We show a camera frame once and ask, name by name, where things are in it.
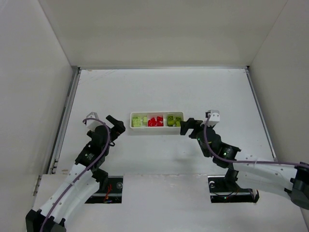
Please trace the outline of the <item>light green duplo brick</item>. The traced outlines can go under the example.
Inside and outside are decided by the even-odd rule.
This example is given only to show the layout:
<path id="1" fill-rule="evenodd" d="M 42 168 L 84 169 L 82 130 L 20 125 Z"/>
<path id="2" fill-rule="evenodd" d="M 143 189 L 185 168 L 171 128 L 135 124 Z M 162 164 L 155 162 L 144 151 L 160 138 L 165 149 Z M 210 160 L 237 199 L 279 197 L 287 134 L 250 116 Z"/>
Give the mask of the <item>light green duplo brick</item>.
<path id="1" fill-rule="evenodd" d="M 132 127 L 141 127 L 141 117 L 140 116 L 134 116 L 132 117 Z"/>

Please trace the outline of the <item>dark green duplo brick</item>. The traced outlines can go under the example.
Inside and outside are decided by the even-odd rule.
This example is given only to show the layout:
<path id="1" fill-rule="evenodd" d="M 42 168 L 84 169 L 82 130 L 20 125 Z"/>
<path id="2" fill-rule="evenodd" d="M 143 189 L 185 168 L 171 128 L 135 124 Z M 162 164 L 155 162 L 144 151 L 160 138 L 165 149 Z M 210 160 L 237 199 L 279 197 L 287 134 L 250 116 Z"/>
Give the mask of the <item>dark green duplo brick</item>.
<path id="1" fill-rule="evenodd" d="M 168 116 L 167 116 L 167 125 L 168 125 L 169 127 L 174 127 L 174 125 L 175 125 L 174 116 L 172 116 L 172 115 L 168 115 Z"/>

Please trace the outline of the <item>pale green duplo brick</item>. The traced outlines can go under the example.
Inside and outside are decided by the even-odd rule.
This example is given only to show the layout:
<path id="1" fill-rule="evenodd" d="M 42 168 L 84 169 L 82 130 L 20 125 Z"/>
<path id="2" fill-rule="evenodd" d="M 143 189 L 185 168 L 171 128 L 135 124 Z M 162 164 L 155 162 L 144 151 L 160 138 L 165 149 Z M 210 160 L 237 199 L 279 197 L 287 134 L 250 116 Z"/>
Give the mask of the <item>pale green duplo brick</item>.
<path id="1" fill-rule="evenodd" d="M 142 125 L 146 127 L 148 126 L 148 118 L 146 116 L 142 118 Z"/>

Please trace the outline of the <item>red lego slope piece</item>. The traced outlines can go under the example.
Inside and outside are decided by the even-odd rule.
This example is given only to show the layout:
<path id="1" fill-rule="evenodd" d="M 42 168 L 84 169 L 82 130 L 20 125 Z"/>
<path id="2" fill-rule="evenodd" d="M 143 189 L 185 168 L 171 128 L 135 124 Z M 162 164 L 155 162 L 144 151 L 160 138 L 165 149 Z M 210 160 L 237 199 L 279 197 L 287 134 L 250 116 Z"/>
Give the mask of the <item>red lego slope piece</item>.
<path id="1" fill-rule="evenodd" d="M 160 117 L 160 116 L 157 117 L 156 125 L 157 125 L 158 127 L 163 127 L 163 126 L 164 126 L 163 117 Z"/>

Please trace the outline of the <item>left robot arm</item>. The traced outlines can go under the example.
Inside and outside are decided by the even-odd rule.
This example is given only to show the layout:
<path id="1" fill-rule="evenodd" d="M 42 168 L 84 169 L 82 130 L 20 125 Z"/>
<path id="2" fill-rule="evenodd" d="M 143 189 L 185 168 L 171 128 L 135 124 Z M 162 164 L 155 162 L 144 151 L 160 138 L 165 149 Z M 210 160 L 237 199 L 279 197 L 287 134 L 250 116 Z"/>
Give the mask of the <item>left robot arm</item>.
<path id="1" fill-rule="evenodd" d="M 25 218 L 28 232 L 65 232 L 77 210 L 98 190 L 106 188 L 108 173 L 100 169 L 114 141 L 126 131 L 123 121 L 111 115 L 106 119 L 87 117 L 90 141 L 77 156 L 64 182 L 38 210 L 31 209 Z"/>

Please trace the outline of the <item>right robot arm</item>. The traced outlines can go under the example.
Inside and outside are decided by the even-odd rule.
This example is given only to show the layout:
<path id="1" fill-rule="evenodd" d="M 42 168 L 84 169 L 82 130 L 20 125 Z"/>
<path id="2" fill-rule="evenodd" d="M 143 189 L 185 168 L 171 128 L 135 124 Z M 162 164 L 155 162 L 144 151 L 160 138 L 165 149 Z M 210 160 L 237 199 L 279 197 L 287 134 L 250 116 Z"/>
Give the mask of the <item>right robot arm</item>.
<path id="1" fill-rule="evenodd" d="M 189 118 L 180 122 L 180 134 L 197 140 L 206 158 L 227 169 L 225 178 L 243 189 L 270 192 L 290 200 L 300 208 L 309 208 L 309 165 L 305 162 L 262 160 L 247 155 L 239 147 L 222 142 L 214 126 L 217 121 L 207 114 L 206 120 Z"/>

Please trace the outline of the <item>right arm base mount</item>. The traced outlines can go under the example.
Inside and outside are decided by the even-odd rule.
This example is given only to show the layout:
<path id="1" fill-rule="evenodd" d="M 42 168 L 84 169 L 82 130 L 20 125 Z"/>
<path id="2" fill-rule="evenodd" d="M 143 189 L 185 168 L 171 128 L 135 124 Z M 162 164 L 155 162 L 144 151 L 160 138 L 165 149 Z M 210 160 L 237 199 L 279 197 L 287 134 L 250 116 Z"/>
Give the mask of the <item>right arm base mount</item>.
<path id="1" fill-rule="evenodd" d="M 211 203 L 257 203 L 258 190 L 241 188 L 237 183 L 238 171 L 227 170 L 225 175 L 208 175 Z"/>

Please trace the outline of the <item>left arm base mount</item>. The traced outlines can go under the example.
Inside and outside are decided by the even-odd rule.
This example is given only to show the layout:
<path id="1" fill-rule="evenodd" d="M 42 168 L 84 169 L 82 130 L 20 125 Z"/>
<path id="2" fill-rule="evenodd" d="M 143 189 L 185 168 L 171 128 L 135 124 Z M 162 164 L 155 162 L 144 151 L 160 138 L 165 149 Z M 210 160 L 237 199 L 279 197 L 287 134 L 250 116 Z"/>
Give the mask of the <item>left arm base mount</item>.
<path id="1" fill-rule="evenodd" d="M 122 202 L 123 176 L 109 176 L 98 169 L 93 177 L 99 182 L 99 189 L 85 202 L 86 204 L 115 204 Z"/>

